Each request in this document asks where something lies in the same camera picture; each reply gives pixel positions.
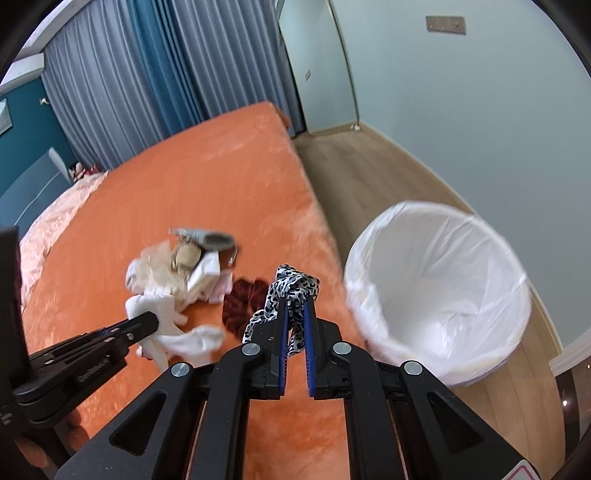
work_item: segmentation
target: leopard print scrunchie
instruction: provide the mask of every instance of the leopard print scrunchie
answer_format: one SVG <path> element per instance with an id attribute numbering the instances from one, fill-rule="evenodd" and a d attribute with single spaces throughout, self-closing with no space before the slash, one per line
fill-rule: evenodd
<path id="1" fill-rule="evenodd" d="M 265 308 L 255 312 L 244 331 L 242 343 L 250 342 L 252 331 L 257 323 L 270 322 L 277 318 L 279 298 L 287 299 L 288 328 L 291 329 L 287 356 L 300 353 L 304 349 L 304 311 L 303 306 L 307 297 L 314 300 L 318 296 L 320 280 L 297 271 L 289 265 L 277 268 L 275 281 L 269 286 Z"/>

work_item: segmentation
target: orange blanket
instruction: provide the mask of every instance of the orange blanket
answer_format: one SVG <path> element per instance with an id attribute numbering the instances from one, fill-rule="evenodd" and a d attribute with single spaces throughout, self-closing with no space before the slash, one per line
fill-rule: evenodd
<path id="1" fill-rule="evenodd" d="M 155 145 L 107 176 L 47 258 L 23 313 L 30 352 L 125 318 L 129 262 L 169 227 L 207 228 L 235 236 L 235 278 L 273 279 L 289 263 L 320 279 L 320 317 L 359 343 L 345 305 L 334 239 L 310 183 L 270 103 L 217 117 Z M 187 328 L 222 324 L 222 307 L 199 302 Z M 223 349 L 239 344 L 228 334 Z M 80 411 L 96 433 L 157 375 L 150 361 L 128 366 Z M 280 401 L 253 401 L 245 479 L 348 478 L 342 400 L 308 398 L 304 354 L 288 363 Z"/>

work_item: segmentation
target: white trash can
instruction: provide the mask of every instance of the white trash can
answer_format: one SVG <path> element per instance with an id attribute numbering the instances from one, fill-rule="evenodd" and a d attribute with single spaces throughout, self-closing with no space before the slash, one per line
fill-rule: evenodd
<path id="1" fill-rule="evenodd" d="M 349 308 L 376 360 L 417 360 L 449 387 L 475 382 L 519 345 L 527 275 L 507 241 L 453 207 L 402 202 L 355 241 Z"/>

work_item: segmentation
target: door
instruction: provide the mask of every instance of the door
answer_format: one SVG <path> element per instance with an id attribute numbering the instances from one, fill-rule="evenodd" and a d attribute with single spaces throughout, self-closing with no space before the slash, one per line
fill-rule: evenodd
<path id="1" fill-rule="evenodd" d="M 279 25 L 308 131 L 357 121 L 345 52 L 326 0 L 285 0 Z"/>

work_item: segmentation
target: teal wall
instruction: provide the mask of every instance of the teal wall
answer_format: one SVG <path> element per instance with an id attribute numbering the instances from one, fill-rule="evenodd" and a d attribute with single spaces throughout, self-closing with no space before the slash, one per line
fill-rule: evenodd
<path id="1" fill-rule="evenodd" d="M 40 78 L 0 97 L 8 99 L 12 120 L 12 128 L 0 135 L 0 195 L 50 147 L 67 166 L 76 161 L 53 109 L 39 104 L 43 97 L 47 94 Z"/>

